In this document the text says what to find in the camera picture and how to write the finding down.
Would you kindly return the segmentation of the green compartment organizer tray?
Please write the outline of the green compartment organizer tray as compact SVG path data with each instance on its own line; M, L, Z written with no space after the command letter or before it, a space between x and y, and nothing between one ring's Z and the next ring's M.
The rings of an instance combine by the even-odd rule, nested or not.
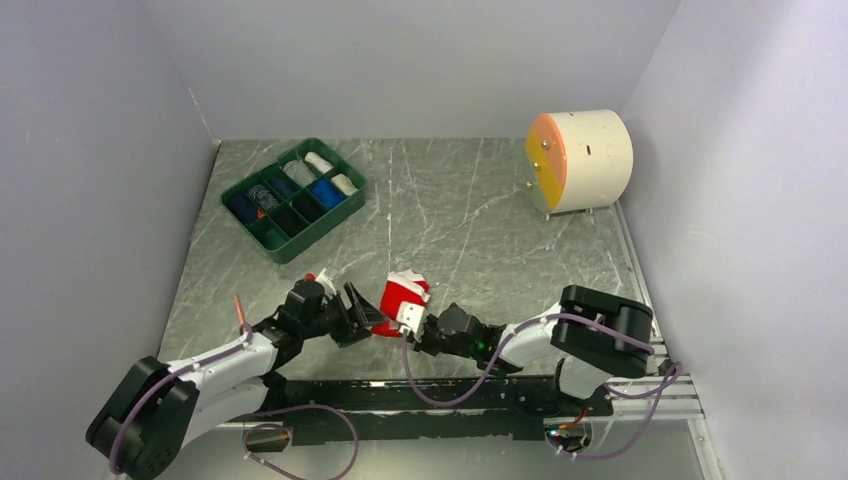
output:
M219 196L231 217L276 264L299 256L365 204L366 178L310 137Z

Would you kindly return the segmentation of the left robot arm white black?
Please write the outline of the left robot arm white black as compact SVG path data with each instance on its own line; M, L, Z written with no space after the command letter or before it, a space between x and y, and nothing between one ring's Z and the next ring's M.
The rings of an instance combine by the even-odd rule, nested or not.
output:
M182 447L245 415L272 420L298 410L280 368L306 341L328 336L344 348L371 336L386 316L351 283L301 279L276 311L241 321L235 340L171 363L147 356L129 369L89 425L86 442L131 479L154 479Z

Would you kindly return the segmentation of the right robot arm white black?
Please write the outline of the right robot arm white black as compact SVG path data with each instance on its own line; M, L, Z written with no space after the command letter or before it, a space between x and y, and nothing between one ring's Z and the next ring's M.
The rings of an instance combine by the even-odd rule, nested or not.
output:
M456 304L440 315L401 303L396 318L414 350L474 361L484 376L503 377L548 357L558 359L549 389L552 407L572 415L606 381L646 375L653 310L642 303L569 285L560 301L517 323L484 323Z

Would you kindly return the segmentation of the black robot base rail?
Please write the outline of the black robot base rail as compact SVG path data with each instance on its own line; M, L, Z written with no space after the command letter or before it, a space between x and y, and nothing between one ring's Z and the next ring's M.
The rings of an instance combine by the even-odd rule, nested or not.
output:
M488 378L461 404L439 409L418 398L405 380L290 380L240 422L280 421L298 445L346 441L345 422L323 411L343 412L361 440L509 437L541 441L545 432L576 418L609 417L612 402L599 387L587 400L560 392L550 375Z

